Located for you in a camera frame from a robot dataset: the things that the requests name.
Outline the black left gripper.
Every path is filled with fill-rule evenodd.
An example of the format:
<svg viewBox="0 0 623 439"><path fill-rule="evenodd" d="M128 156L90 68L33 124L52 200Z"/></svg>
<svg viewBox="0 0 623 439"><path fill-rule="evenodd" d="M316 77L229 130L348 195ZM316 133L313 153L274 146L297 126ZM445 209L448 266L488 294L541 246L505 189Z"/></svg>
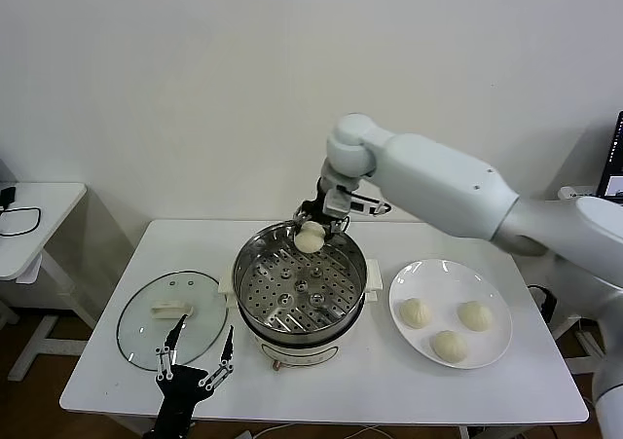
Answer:
<svg viewBox="0 0 623 439"><path fill-rule="evenodd" d="M163 402L153 426L154 438L186 438L196 405L208 397L208 390L215 390L234 371L233 325L229 328L219 366L211 375L203 369L174 365L177 342L186 318L187 314L184 313L166 335L164 344L155 348L156 380L163 394Z"/></svg>

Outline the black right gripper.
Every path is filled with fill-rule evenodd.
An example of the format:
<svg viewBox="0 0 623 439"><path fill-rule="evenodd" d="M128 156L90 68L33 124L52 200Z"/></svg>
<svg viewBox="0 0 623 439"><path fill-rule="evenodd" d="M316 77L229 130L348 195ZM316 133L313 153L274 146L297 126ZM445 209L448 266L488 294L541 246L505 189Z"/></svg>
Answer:
<svg viewBox="0 0 623 439"><path fill-rule="evenodd" d="M348 229L349 218L337 219L324 211L327 189L323 179L319 178L316 183L316 196L312 201L304 201L295 211L292 217L293 227L299 233L302 226L308 221L313 221L325 226L326 237L344 234Z"/></svg>

